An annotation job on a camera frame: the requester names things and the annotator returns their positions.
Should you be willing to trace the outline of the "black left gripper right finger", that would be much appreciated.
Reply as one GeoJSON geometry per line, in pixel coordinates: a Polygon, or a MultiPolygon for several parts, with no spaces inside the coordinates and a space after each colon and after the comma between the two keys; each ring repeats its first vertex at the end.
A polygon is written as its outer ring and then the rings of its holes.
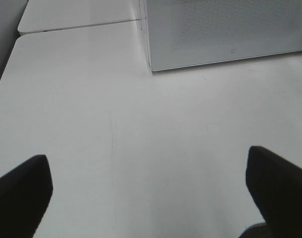
{"type": "Polygon", "coordinates": [[[252,146],[246,185],[275,238],[302,238],[302,168],[262,146],[252,146]]]}

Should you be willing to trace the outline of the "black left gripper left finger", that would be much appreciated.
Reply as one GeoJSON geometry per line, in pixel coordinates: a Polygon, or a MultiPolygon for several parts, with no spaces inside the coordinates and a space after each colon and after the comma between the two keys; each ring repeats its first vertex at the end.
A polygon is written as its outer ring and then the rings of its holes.
{"type": "Polygon", "coordinates": [[[0,238],[34,236],[53,193],[46,155],[36,155],[0,177],[0,238]]]}

